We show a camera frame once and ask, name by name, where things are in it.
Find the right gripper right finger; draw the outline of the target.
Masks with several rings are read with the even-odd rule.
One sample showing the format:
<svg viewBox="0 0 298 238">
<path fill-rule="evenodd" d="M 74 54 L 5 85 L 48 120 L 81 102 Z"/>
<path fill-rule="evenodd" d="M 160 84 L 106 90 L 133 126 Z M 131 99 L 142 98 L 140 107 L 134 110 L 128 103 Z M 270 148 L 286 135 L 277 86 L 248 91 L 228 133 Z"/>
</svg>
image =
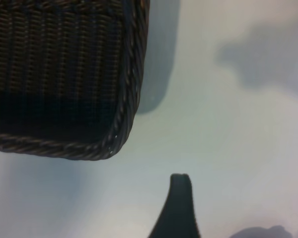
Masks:
<svg viewBox="0 0 298 238">
<path fill-rule="evenodd" d="M 200 232 L 196 221 L 193 190 L 190 177 L 187 174 L 183 174 L 184 179 L 184 215 L 185 230 L 188 238 L 200 238 Z"/>
</svg>

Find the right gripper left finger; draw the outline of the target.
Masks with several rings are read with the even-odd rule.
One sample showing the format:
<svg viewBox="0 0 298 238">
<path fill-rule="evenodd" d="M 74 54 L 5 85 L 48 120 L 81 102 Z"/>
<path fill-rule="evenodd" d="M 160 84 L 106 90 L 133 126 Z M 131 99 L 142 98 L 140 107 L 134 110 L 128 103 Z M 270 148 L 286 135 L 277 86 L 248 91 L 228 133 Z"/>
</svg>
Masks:
<svg viewBox="0 0 298 238">
<path fill-rule="evenodd" d="M 149 238 L 177 238 L 180 210 L 177 208 L 177 198 L 180 198 L 178 186 L 181 184 L 182 174 L 172 174 L 168 195 L 159 217 L 149 235 Z"/>
</svg>

